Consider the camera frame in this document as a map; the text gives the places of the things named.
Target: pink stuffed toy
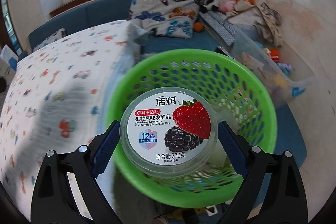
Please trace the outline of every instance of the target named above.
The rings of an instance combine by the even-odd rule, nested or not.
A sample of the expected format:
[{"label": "pink stuffed toy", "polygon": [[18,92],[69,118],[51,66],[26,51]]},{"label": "pink stuffed toy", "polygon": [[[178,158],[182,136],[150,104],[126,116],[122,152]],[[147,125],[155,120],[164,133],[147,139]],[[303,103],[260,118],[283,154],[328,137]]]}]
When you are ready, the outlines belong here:
[{"label": "pink stuffed toy", "polygon": [[221,0],[219,10],[223,13],[235,10],[236,2],[232,0]]}]

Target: blue gripper pad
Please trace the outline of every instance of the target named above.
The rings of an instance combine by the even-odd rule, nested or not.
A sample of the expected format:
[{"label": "blue gripper pad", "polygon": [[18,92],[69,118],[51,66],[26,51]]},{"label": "blue gripper pad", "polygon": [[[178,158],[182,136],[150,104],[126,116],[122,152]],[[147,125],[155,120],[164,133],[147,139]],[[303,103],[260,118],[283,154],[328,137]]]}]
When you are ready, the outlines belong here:
[{"label": "blue gripper pad", "polygon": [[107,135],[101,142],[94,156],[92,157],[91,175],[97,178],[99,174],[104,173],[107,164],[109,163],[113,151],[116,148],[119,140],[120,122],[116,122],[112,128],[109,128]]},{"label": "blue gripper pad", "polygon": [[234,133],[230,131],[232,130],[227,123],[220,122],[218,124],[218,139],[231,161],[235,172],[242,175],[243,178],[246,178],[249,173],[246,166],[246,155],[235,140]]}]

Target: strawberry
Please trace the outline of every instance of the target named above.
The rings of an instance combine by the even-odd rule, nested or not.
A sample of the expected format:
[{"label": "strawberry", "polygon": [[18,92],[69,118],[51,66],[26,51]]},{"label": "strawberry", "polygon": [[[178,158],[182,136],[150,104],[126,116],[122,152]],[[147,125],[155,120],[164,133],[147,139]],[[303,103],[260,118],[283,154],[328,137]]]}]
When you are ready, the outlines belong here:
[{"label": "strawberry", "polygon": [[182,130],[202,139],[210,137],[211,123],[208,112],[200,102],[184,101],[173,112],[173,120]]}]

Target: shield logo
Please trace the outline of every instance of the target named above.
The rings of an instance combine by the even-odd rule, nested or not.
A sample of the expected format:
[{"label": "shield logo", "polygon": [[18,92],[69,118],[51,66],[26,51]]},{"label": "shield logo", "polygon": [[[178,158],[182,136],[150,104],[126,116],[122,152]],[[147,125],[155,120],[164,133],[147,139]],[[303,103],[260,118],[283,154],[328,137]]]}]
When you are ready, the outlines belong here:
[{"label": "shield logo", "polygon": [[139,133],[139,144],[144,148],[144,149],[151,149],[153,148],[158,142],[157,139],[157,132],[152,131],[150,129],[146,129],[144,131],[141,131]]}]

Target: blackberry image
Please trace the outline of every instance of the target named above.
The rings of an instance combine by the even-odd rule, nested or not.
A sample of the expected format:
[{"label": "blackberry image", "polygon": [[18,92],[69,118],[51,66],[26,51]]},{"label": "blackberry image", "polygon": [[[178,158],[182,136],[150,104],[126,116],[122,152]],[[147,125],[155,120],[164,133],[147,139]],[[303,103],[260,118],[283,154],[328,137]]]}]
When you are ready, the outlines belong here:
[{"label": "blackberry image", "polygon": [[172,152],[192,150],[202,142],[202,138],[187,133],[177,126],[168,129],[165,135],[165,145]]}]

